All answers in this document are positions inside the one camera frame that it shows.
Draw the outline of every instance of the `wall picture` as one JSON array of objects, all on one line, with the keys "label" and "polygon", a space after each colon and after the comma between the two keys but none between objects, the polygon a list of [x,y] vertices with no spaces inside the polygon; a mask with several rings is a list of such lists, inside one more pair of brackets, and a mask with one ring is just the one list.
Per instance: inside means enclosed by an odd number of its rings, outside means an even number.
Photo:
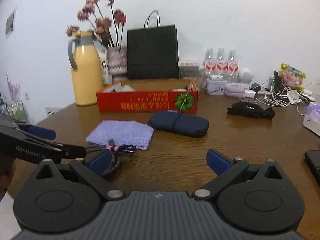
[{"label": "wall picture", "polygon": [[14,20],[16,16],[16,9],[9,15],[5,24],[5,36],[8,38],[14,31]]}]

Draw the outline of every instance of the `thermos handle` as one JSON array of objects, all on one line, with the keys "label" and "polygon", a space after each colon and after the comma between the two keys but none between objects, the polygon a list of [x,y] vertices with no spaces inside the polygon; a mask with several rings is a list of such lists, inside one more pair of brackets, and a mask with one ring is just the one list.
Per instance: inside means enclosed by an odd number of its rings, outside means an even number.
[{"label": "thermos handle", "polygon": [[75,41],[75,39],[72,39],[69,41],[68,44],[68,55],[69,55],[69,61],[71,64],[71,67],[73,68],[73,70],[77,70],[77,64],[75,62],[75,59],[73,58],[73,53],[72,53],[72,43]]}]

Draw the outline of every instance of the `white round device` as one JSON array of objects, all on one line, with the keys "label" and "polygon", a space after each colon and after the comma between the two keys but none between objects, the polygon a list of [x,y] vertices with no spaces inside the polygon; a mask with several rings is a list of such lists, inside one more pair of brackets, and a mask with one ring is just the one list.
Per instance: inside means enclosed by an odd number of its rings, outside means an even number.
[{"label": "white round device", "polygon": [[240,82],[250,84],[251,80],[253,79],[253,74],[248,68],[240,68],[238,78]]}]

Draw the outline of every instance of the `yellow thermos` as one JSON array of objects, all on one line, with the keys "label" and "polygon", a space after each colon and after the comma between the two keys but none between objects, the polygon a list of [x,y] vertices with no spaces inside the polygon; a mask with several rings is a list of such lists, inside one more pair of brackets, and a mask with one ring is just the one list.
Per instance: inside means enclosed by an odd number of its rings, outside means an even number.
[{"label": "yellow thermos", "polygon": [[[76,46],[72,52],[73,42]],[[100,57],[93,44],[93,33],[75,34],[75,39],[69,41],[68,54],[76,104],[87,106],[97,103],[96,92],[103,88],[103,81]]]}]

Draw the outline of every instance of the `red cardboard box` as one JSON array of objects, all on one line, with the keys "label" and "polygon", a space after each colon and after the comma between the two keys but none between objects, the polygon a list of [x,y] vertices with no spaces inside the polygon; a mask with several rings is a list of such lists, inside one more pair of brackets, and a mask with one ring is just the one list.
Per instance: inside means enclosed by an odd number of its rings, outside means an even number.
[{"label": "red cardboard box", "polygon": [[[124,91],[124,85],[134,91]],[[127,80],[96,93],[100,112],[156,112],[174,110],[195,113],[198,87],[189,79]]]}]

